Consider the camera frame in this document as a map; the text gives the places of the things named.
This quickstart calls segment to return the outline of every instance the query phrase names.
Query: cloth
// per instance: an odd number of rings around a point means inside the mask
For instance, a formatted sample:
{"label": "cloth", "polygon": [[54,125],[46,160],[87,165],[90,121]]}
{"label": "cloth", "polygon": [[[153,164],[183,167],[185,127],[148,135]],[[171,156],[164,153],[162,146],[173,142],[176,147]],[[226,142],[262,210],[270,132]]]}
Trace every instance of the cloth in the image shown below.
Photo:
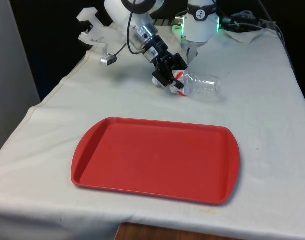
{"label": "cloth", "polygon": [[[171,28],[161,28],[170,51]],[[121,44],[110,44],[114,53]],[[222,99],[196,102],[152,84],[154,66],[97,49],[29,110],[0,152],[0,240],[113,240],[130,222],[240,239],[305,240],[305,99],[276,34],[244,44],[220,32],[190,69],[221,79]],[[71,181],[83,135],[108,117],[229,128],[241,172],[222,206],[82,189]]]}

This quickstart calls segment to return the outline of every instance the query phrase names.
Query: green light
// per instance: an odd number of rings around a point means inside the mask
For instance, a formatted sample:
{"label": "green light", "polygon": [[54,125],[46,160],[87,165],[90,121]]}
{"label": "green light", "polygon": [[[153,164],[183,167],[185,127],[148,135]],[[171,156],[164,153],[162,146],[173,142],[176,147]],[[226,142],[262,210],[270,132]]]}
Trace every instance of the green light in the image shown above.
{"label": "green light", "polygon": [[181,29],[181,36],[184,36],[184,31],[185,31],[185,17],[182,19],[182,29]]}
{"label": "green light", "polygon": [[217,20],[217,33],[219,33],[219,29],[220,29],[220,27],[221,27],[221,18],[220,17],[218,17],[218,20]]}

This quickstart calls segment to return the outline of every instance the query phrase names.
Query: white tablecloth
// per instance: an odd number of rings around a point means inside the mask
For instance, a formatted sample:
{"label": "white tablecloth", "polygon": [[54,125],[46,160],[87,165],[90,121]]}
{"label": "white tablecloth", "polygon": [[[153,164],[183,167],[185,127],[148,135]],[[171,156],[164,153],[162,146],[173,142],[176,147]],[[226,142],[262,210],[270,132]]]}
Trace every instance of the white tablecloth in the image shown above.
{"label": "white tablecloth", "polygon": [[[162,28],[174,53],[179,44],[170,33]],[[222,99],[214,103],[155,87],[154,66],[142,55],[125,50],[118,58],[105,68],[95,50],[87,52],[1,150],[0,240],[112,240],[124,222],[250,240],[305,239],[305,100],[275,34],[243,44],[220,33],[204,46],[191,68],[220,77]],[[229,128],[241,152],[230,201],[210,206],[73,185],[80,139],[108,117]]]}

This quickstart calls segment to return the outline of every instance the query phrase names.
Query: red tray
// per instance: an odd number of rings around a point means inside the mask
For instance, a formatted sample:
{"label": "red tray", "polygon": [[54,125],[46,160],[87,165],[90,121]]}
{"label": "red tray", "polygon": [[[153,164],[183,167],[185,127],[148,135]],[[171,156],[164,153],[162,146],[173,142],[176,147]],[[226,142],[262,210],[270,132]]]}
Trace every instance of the red tray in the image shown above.
{"label": "red tray", "polygon": [[227,128],[107,118],[80,141],[71,179],[84,188],[220,205],[239,171]]}

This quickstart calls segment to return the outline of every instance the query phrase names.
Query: wooden floor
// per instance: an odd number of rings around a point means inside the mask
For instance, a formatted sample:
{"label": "wooden floor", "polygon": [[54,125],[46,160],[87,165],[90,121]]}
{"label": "wooden floor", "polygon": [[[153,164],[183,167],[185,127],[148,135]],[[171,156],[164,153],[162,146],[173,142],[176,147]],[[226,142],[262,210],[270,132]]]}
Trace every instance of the wooden floor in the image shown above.
{"label": "wooden floor", "polygon": [[119,226],[115,240],[237,240],[188,231],[125,223]]}

